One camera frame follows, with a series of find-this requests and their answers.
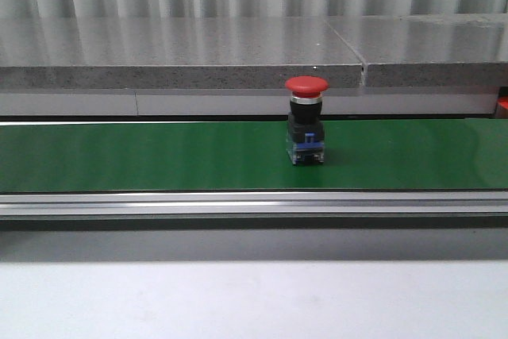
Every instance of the red mushroom button cap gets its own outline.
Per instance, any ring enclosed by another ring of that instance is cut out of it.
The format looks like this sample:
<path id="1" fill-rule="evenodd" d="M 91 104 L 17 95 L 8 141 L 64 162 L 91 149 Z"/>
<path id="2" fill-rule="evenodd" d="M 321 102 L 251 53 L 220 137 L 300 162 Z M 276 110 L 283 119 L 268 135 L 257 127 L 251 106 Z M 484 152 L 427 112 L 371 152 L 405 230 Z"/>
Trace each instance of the red mushroom button cap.
<path id="1" fill-rule="evenodd" d="M 501 97 L 498 100 L 498 104 L 503 108 L 508 110 L 508 97 Z"/>
<path id="2" fill-rule="evenodd" d="M 328 82 L 321 77 L 312 75 L 300 75 L 286 81 L 286 88 L 293 92 L 296 97 L 316 98 L 322 91 L 328 89 Z"/>

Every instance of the granite countertop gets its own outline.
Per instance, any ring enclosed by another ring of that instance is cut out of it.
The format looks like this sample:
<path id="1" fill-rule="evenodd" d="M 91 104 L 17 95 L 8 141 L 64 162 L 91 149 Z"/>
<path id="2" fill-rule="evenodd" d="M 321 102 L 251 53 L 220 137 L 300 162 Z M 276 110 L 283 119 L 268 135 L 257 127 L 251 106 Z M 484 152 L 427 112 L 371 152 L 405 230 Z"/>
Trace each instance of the granite countertop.
<path id="1" fill-rule="evenodd" d="M 361 62 L 320 18 L 0 20 L 1 89 L 358 87 Z"/>
<path id="2" fill-rule="evenodd" d="M 369 87 L 508 85 L 508 14 L 328 17 Z"/>
<path id="3" fill-rule="evenodd" d="M 0 91 L 508 84 L 508 14 L 0 19 Z"/>

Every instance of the white floor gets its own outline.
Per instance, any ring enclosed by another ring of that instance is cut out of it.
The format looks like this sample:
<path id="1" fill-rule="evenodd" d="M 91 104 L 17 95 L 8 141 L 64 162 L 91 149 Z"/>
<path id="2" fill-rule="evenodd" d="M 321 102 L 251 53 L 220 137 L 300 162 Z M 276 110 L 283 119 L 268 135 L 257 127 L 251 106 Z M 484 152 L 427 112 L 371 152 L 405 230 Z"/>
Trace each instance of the white floor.
<path id="1" fill-rule="evenodd" d="M 0 265 L 2 339 L 507 336 L 508 261 Z"/>

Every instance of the aluminum rail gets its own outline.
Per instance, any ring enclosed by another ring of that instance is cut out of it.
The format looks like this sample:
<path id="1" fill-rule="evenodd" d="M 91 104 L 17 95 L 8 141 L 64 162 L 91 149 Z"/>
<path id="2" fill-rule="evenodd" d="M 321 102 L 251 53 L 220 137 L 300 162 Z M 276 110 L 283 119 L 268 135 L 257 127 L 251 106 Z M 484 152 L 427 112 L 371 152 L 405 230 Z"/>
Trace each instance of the aluminum rail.
<path id="1" fill-rule="evenodd" d="M 508 215 L 508 191 L 280 191 L 0 195 L 0 219 L 43 216 Z"/>

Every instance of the clear plastic base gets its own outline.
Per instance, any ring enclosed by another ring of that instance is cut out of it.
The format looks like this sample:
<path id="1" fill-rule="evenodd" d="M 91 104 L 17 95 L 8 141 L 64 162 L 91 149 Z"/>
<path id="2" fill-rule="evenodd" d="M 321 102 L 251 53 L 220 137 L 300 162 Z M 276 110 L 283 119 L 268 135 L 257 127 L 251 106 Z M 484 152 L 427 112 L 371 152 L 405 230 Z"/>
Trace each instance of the clear plastic base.
<path id="1" fill-rule="evenodd" d="M 325 142 L 296 143 L 291 135 L 286 135 L 286 150 L 293 165 L 323 164 L 325 162 Z"/>

